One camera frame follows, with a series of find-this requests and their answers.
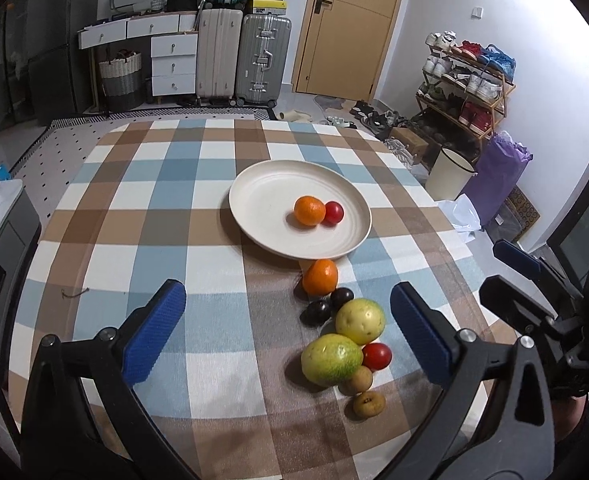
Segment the purple bag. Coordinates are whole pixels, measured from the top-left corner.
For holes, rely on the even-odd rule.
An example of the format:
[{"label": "purple bag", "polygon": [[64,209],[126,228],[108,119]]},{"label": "purple bag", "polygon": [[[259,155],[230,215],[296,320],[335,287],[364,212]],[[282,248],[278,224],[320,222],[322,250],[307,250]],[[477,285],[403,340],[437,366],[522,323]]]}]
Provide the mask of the purple bag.
[{"label": "purple bag", "polygon": [[476,176],[462,191],[475,206],[482,226],[497,215],[531,160],[533,155],[514,142],[508,132],[491,137],[475,167]]}]

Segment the red sneaker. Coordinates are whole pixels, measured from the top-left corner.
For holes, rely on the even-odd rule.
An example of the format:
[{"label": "red sneaker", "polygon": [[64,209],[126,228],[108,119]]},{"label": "red sneaker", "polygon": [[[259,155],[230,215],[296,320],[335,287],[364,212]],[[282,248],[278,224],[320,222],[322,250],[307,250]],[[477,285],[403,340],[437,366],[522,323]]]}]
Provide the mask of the red sneaker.
[{"label": "red sneaker", "polygon": [[492,113],[477,107],[475,117],[470,123],[470,129],[478,135],[484,135],[492,128]]},{"label": "red sneaker", "polygon": [[471,103],[470,101],[466,102],[463,105],[463,110],[461,110],[461,114],[459,114],[459,122],[467,126],[473,120],[473,117],[476,113],[476,105]]},{"label": "red sneaker", "polygon": [[481,55],[481,45],[479,43],[463,41],[462,45],[457,47],[456,52],[476,61],[477,56]]}]

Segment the white drawer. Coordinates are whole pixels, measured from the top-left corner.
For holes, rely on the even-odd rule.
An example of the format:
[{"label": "white drawer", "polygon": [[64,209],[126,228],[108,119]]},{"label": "white drawer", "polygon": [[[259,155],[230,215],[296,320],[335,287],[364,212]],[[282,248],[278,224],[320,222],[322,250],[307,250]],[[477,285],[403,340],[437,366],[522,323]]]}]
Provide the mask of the white drawer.
[{"label": "white drawer", "polygon": [[196,74],[196,56],[152,58],[152,75]]},{"label": "white drawer", "polygon": [[167,34],[178,31],[178,14],[135,18],[128,22],[128,38]]},{"label": "white drawer", "polygon": [[198,34],[155,36],[152,38],[150,52],[152,57],[193,56],[196,55],[198,38]]},{"label": "white drawer", "polygon": [[178,17],[178,31],[190,32],[194,30],[194,24],[196,23],[196,12],[191,14],[180,14]]},{"label": "white drawer", "polygon": [[152,95],[180,95],[196,92],[196,76],[158,75],[152,77]]},{"label": "white drawer", "polygon": [[95,25],[88,30],[79,33],[79,48],[90,48],[113,41],[126,39],[126,24],[129,20],[118,20],[116,22],[102,23]]}]

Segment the orange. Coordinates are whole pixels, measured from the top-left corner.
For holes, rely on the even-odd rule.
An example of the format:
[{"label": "orange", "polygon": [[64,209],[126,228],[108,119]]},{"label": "orange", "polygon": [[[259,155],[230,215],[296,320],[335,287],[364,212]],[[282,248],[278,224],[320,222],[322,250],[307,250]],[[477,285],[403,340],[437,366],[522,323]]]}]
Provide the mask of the orange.
[{"label": "orange", "polygon": [[311,296],[325,296],[337,288],[339,271],[332,260],[317,260],[305,271],[303,290]]},{"label": "orange", "polygon": [[326,206],[318,198],[302,196],[294,204],[294,217],[308,227],[319,225],[326,217]]}]

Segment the white plastic bag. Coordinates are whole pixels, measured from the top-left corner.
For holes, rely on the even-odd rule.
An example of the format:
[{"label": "white plastic bag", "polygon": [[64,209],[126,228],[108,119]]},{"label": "white plastic bag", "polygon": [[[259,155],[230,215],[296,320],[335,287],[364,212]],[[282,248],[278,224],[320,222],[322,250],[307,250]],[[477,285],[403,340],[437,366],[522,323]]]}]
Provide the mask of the white plastic bag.
[{"label": "white plastic bag", "polygon": [[463,243],[466,244],[475,239],[473,233],[481,229],[481,222],[475,206],[465,194],[462,194],[454,202],[440,200],[437,205],[459,233]]}]

